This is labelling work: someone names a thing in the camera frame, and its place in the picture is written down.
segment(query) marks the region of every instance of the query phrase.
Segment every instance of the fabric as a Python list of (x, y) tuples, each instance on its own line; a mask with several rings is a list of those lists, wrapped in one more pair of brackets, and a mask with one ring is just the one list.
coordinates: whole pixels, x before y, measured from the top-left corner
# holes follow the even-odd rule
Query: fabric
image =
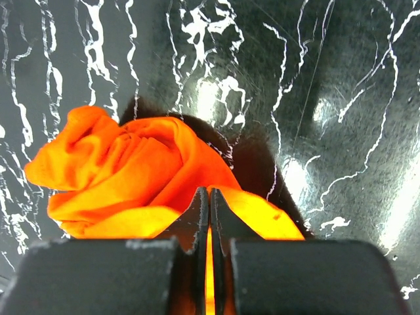
[[(233, 212), (262, 237), (303, 240), (284, 211), (242, 191), (219, 154), (174, 117), (120, 127), (102, 108), (76, 108), (25, 172), (33, 184), (59, 191), (49, 200), (48, 215), (75, 238), (153, 238), (203, 186), (220, 189)], [(211, 264), (207, 274), (213, 274)]]

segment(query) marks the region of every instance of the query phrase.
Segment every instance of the glossy black surface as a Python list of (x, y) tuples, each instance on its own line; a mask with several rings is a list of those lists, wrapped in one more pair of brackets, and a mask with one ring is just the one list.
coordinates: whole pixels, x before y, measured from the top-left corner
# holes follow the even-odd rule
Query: glossy black surface
[(420, 1), (3, 1), (0, 274), (60, 237), (23, 166), (135, 94), (224, 133), (260, 121), (307, 225), (366, 240), (420, 314)]

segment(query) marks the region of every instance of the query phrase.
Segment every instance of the black marble surface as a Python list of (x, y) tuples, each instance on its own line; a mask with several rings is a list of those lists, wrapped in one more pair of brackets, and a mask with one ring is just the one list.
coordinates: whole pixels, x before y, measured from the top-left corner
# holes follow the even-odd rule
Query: black marble surface
[(66, 237), (23, 166), (83, 104), (259, 121), (308, 226), (374, 243), (420, 314), (420, 1), (0, 1), (0, 275)]

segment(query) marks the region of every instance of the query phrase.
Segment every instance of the crumpled cloth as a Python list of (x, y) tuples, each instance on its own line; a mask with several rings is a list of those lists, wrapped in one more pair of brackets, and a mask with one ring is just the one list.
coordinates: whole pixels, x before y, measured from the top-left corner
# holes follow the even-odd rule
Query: crumpled cloth
[[(59, 191), (49, 200), (48, 215), (75, 238), (153, 238), (203, 186), (220, 189), (233, 212), (262, 237), (304, 239), (284, 211), (241, 190), (219, 154), (174, 117), (120, 127), (102, 108), (76, 108), (25, 173), (33, 184)], [(212, 266), (207, 275), (213, 279)], [(206, 295), (213, 295), (213, 281), (207, 281)]]

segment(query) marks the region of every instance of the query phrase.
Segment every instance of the cloth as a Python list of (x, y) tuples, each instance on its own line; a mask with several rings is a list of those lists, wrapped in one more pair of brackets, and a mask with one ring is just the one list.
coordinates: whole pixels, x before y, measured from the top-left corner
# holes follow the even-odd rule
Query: cloth
[[(174, 117), (120, 127), (102, 108), (76, 108), (25, 172), (33, 184), (59, 191), (49, 200), (48, 215), (75, 238), (153, 238), (203, 186), (220, 189), (233, 212), (262, 237), (303, 240), (284, 211), (242, 191), (219, 154)], [(212, 266), (207, 275), (212, 280)], [(209, 298), (212, 285), (209, 280)]]

